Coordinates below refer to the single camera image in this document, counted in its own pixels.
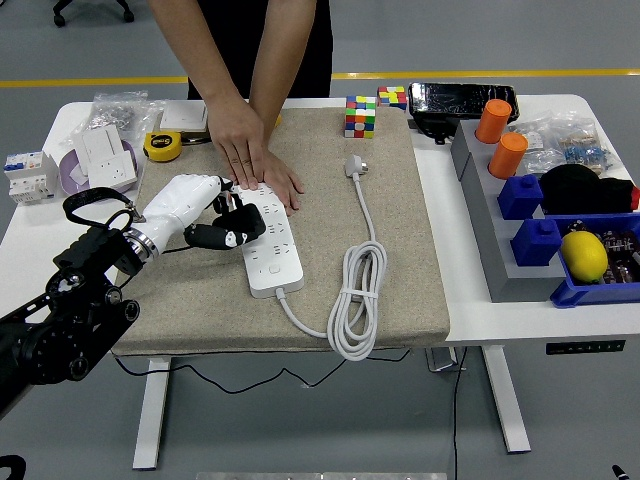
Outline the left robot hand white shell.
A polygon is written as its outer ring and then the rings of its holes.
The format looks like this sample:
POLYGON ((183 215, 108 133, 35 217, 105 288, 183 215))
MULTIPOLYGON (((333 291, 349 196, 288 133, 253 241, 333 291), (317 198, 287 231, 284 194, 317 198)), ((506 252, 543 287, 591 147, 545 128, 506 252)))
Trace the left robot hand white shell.
POLYGON ((233 183, 220 176, 180 174, 151 200, 142 219, 131 224, 125 237, 148 258, 162 254, 170 238, 182 234, 188 245, 212 250, 229 250, 258 238, 252 217, 246 224, 232 226, 237 213, 225 212, 216 225, 197 225, 202 212, 218 198, 226 200, 233 183))

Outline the person's left hand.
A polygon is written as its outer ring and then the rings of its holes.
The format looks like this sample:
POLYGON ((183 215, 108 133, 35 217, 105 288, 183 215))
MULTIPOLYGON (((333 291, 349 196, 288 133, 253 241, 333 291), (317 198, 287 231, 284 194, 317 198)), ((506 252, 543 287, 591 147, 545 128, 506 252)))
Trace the person's left hand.
POLYGON ((300 209, 299 196, 304 193, 302 182, 296 173, 267 148, 254 165, 254 173, 260 182, 266 183, 284 206, 287 216, 300 209))

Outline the person's right hand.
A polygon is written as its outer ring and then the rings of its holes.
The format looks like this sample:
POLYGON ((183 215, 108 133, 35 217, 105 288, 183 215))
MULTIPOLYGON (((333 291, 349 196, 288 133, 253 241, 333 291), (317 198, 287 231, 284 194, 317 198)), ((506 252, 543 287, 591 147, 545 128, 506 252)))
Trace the person's right hand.
POLYGON ((231 178, 242 188, 256 189, 262 175, 263 123, 237 95, 205 99, 212 142, 227 162, 231 178))

